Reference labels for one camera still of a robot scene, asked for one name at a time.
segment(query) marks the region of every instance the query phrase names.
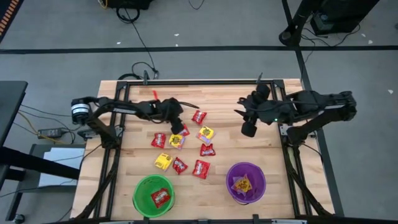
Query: green bowl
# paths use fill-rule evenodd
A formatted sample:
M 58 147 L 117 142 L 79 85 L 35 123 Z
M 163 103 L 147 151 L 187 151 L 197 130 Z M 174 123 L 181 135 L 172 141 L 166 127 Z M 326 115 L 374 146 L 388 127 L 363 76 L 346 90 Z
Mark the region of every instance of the green bowl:
M 169 191 L 171 196 L 170 200 L 166 202 L 160 208 L 156 208 L 154 201 L 152 200 L 151 194 L 165 188 Z M 175 194 L 172 183 L 162 175 L 149 175 L 137 184 L 134 195 L 132 196 L 132 202 L 134 207 L 141 215 L 148 218 L 155 218 L 164 215 L 174 205 Z

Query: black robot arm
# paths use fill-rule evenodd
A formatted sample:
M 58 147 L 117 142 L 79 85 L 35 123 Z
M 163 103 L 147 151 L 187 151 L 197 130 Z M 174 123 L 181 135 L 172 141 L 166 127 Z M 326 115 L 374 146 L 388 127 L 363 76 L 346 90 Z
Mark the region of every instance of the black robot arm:
M 96 111 L 91 110 L 90 103 L 94 103 L 98 107 Z M 178 134 L 183 130 L 182 121 L 178 117 L 183 112 L 181 105 L 198 108 L 189 103 L 179 102 L 175 98 L 163 102 L 150 100 L 132 103 L 112 100 L 107 97 L 84 97 L 72 100 L 72 121 L 74 124 L 88 125 L 91 132 L 100 135 L 102 146 L 112 149 L 120 145 L 120 139 L 114 127 L 107 126 L 98 119 L 102 114 L 107 112 L 133 114 L 140 119 L 154 123 L 171 123 L 172 132 Z
M 240 98 L 238 103 L 246 109 L 236 111 L 243 116 L 245 123 L 242 133 L 253 137 L 256 132 L 256 120 L 270 125 L 273 122 L 292 125 L 299 121 L 311 119 L 302 126 L 290 127 L 287 130 L 290 143 L 300 144 L 308 134 L 320 129 L 332 121 L 349 121 L 356 114 L 356 102 L 352 92 L 321 95 L 315 91 L 299 91 L 287 95 L 282 101 L 268 100 L 269 90 L 263 85 L 257 86 L 247 98 Z
M 302 126 L 287 129 L 289 141 L 293 145 L 300 144 L 310 133 L 332 121 L 349 121 L 356 114 L 356 102 L 350 91 L 321 95 L 315 91 L 304 90 L 287 95 L 281 103 L 284 104 L 279 108 L 281 113 L 274 121 L 292 125 L 311 119 Z M 284 110 L 283 107 L 289 107 L 289 110 Z M 259 112 L 259 118 L 263 122 L 272 119 L 267 112 Z

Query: candy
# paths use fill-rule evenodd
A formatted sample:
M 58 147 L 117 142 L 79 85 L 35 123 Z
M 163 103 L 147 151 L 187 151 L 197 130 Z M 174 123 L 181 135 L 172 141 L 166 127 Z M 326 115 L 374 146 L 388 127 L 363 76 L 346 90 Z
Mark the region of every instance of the candy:
M 246 192 L 252 189 L 250 180 L 248 179 L 248 175 L 245 174 L 243 177 L 233 177 L 234 185 L 232 185 L 232 189 L 237 191 L 239 194 L 243 194 L 246 196 Z
M 200 110 L 197 110 L 193 115 L 192 121 L 196 122 L 196 124 L 201 125 L 203 119 L 205 119 L 206 114 L 206 112 L 201 112 Z
M 169 140 L 169 144 L 177 149 L 182 149 L 185 137 L 180 134 L 172 134 Z
M 197 138 L 205 142 L 206 144 L 210 144 L 211 139 L 214 137 L 215 132 L 206 126 L 203 126 L 199 133 L 197 134 Z
M 189 131 L 186 124 L 184 124 L 184 129 L 179 133 L 179 135 L 182 135 L 184 137 L 189 135 Z
M 213 144 L 206 146 L 205 144 L 201 145 L 200 148 L 200 156 L 215 156 L 216 151 L 213 149 Z
M 163 149 L 166 142 L 166 135 L 163 133 L 155 133 L 155 138 L 152 140 L 151 145 Z
M 181 159 L 179 159 L 178 157 L 175 158 L 174 162 L 173 162 L 173 168 L 175 169 L 175 171 L 177 171 L 177 173 L 180 175 L 184 170 L 186 170 L 188 168 L 188 166 L 186 164 L 184 164 Z
M 161 153 L 155 160 L 155 166 L 166 171 L 172 163 L 173 158 L 166 153 Z
M 160 208 L 171 198 L 169 191 L 165 188 L 161 188 L 160 190 L 156 191 L 150 196 L 152 197 L 152 200 L 155 202 L 156 208 Z
M 209 173 L 209 168 L 210 168 L 210 163 L 197 160 L 195 168 L 192 171 L 192 175 L 202 179 L 206 179 L 207 174 Z

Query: wooden tabletop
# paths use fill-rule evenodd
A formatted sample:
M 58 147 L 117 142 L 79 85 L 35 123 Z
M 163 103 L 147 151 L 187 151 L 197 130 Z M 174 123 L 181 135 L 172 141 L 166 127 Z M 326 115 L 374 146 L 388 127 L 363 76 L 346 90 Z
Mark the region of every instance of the wooden tabletop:
M 287 94 L 302 89 L 299 79 L 286 79 Z M 241 134 L 242 117 L 233 110 L 242 110 L 236 102 L 255 89 L 255 85 L 184 85 L 184 86 L 134 86 L 129 98 L 133 102 L 153 100 L 152 91 L 156 90 L 159 99 L 174 97 L 197 105 L 207 112 L 204 124 L 213 128 L 216 136 L 212 143 L 216 156 L 199 155 L 202 142 L 195 137 L 200 126 L 191 121 L 195 109 L 183 106 L 181 119 L 187 124 L 191 135 L 187 136 L 180 151 L 166 144 L 165 149 L 151 146 L 154 133 L 163 132 L 169 139 L 170 124 L 154 124 L 139 120 L 133 115 L 126 116 L 126 130 L 123 135 L 121 158 L 114 196 L 112 220 L 142 220 L 132 204 L 132 195 L 136 184 L 151 174 L 165 175 L 175 189 L 175 204 L 159 220 L 191 219 L 248 219 L 253 214 L 260 218 L 293 218 L 287 174 L 282 155 L 277 124 L 268 126 L 257 122 L 254 138 Z M 114 97 L 116 81 L 102 81 L 98 96 Z M 100 118 L 109 123 L 111 113 Z M 100 144 L 100 140 L 87 142 L 86 153 Z M 308 138 L 306 144 L 318 149 L 316 140 Z M 156 157 L 165 152 L 172 157 L 178 156 L 188 165 L 188 170 L 177 175 L 171 168 L 164 172 L 154 166 Z M 329 212 L 333 212 L 331 197 L 326 183 L 320 156 L 305 146 L 300 147 L 301 161 L 307 187 Z M 78 215 L 90 201 L 98 188 L 103 149 L 98 149 L 83 162 L 80 178 L 73 203 L 71 217 Z M 192 176 L 195 161 L 201 159 L 211 164 L 207 179 Z M 225 184 L 226 173 L 238 162 L 251 162 L 259 166 L 266 177 L 266 192 L 257 202 L 242 206 L 237 204 L 228 193 Z M 300 211 L 304 214 L 302 195 L 296 186 Z M 104 194 L 101 215 L 105 214 L 108 192 Z

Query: floor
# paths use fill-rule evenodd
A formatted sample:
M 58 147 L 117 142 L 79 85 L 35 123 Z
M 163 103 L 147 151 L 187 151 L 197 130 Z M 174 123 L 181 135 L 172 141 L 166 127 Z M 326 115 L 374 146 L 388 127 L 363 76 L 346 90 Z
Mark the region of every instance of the floor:
M 295 12 L 298 4 L 290 0 L 290 10 Z M 397 10 L 398 1 L 381 0 L 362 21 L 361 30 L 343 45 L 398 45 L 394 27 Z M 154 1 L 136 23 L 149 47 L 281 45 L 277 35 L 286 25 L 279 0 L 205 1 L 197 11 L 187 0 Z M 327 41 L 334 44 L 341 38 L 342 34 L 331 35 Z M 301 45 L 312 43 L 303 40 Z M 114 11 L 103 10 L 95 0 L 45 4 L 25 0 L 0 49 L 141 46 L 133 27 L 121 23 Z M 161 79 L 255 78 L 261 72 L 264 78 L 300 77 L 294 52 L 158 52 L 152 56 Z M 325 127 L 347 217 L 398 219 L 398 151 L 394 140 L 398 131 L 397 59 L 398 52 L 388 50 L 314 52 L 306 63 L 314 90 L 351 90 L 358 102 L 358 114 L 352 121 Z M 68 114 L 72 98 L 95 96 L 100 80 L 117 79 L 138 61 L 149 62 L 148 54 L 0 55 L 0 79 L 29 83 L 25 105 Z M 136 72 L 144 69 L 138 66 Z M 72 127 L 68 118 L 60 120 Z M 48 120 L 32 121 L 39 128 L 57 126 Z M 20 118 L 16 122 L 25 125 Z M 6 146 L 28 152 L 34 143 L 45 141 L 13 126 Z M 0 195 L 15 188 L 15 182 L 7 181 Z M 0 220 L 4 220 L 11 198 L 0 200 Z M 29 194 L 22 200 L 19 213 L 27 216 L 27 224 L 54 222 L 70 208 L 73 193 Z

